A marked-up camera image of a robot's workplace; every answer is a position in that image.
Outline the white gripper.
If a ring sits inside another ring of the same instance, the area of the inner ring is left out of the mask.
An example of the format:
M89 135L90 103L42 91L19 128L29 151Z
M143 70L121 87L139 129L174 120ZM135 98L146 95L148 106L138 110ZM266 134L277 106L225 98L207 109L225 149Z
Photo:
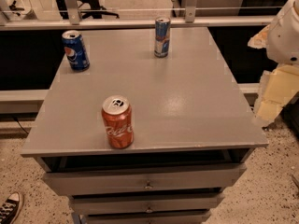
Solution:
M288 0L271 21L248 42L265 49L269 59L279 64L264 71L255 101L253 122L260 127L273 123L283 107L299 92L299 0Z

